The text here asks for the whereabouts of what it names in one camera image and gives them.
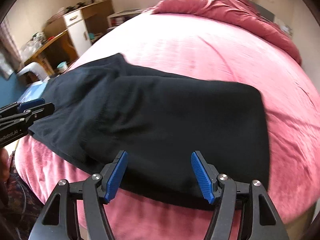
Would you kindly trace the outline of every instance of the blue gripper pad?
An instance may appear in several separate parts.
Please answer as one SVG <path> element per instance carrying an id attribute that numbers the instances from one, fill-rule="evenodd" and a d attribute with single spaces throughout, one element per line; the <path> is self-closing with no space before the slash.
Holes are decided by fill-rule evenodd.
<path id="1" fill-rule="evenodd" d="M 33 108 L 35 106 L 43 105 L 45 104 L 45 101 L 43 98 L 37 98 L 25 103 L 22 103 L 17 109 L 19 113 L 23 113 L 25 110 L 29 108 Z"/>
<path id="2" fill-rule="evenodd" d="M 124 175 L 125 169 L 127 168 L 128 164 L 128 154 L 124 152 L 118 161 L 110 179 L 107 182 L 107 190 L 105 199 L 110 202 L 112 199 L 115 198 L 117 190 L 120 186 L 122 177 Z"/>
<path id="3" fill-rule="evenodd" d="M 212 183 L 195 152 L 191 154 L 191 166 L 196 175 L 203 197 L 212 204 L 214 201 Z"/>

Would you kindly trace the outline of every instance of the wooden desk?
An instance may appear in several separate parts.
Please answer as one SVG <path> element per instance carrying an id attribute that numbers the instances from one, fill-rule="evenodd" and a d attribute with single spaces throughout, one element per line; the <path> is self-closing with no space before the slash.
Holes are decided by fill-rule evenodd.
<path id="1" fill-rule="evenodd" d="M 107 17 L 112 13 L 111 0 L 95 2 L 58 17 L 43 32 L 46 37 L 51 37 L 67 29 L 71 43 L 80 57 L 93 43 L 88 38 L 89 33 L 104 35 L 107 32 Z"/>
<path id="2" fill-rule="evenodd" d="M 50 45 L 55 42 L 60 42 L 63 50 L 68 54 L 70 62 L 77 59 L 77 54 L 73 46 L 70 45 L 68 41 L 68 31 L 65 30 L 62 33 L 55 36 L 53 39 L 47 41 L 41 48 L 39 48 L 30 58 L 28 58 L 24 64 L 28 65 L 31 62 L 39 63 L 48 73 L 48 75 L 54 74 L 54 70 L 51 67 L 49 61 L 45 57 L 45 49 L 47 49 Z"/>

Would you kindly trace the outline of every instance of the white cabinet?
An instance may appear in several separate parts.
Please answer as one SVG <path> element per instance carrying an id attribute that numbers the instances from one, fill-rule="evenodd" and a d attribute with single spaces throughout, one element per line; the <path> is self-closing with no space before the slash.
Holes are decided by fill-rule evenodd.
<path id="1" fill-rule="evenodd" d="M 79 57 L 91 47 L 91 41 L 84 20 L 68 26 L 68 33 Z"/>

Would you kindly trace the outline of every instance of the bed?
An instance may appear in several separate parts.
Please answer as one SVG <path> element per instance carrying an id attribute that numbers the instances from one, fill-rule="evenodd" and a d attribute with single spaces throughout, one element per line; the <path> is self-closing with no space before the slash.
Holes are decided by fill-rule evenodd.
<path id="1" fill-rule="evenodd" d="M 268 193 L 283 222 L 299 217 L 320 197 L 319 94 L 301 68 L 294 44 L 249 5 L 241 0 L 162 0 L 101 38 L 71 69 L 118 52 L 131 64 L 257 88 L 267 114 Z M 20 176 L 42 202 L 60 179 L 74 182 L 89 176 L 31 136 L 20 140 L 15 159 Z M 122 189 L 105 210 L 121 240 L 200 240 L 212 217 L 209 211 Z M 78 217 L 85 227 L 81 202 Z M 231 239 L 239 218 L 238 212 Z"/>

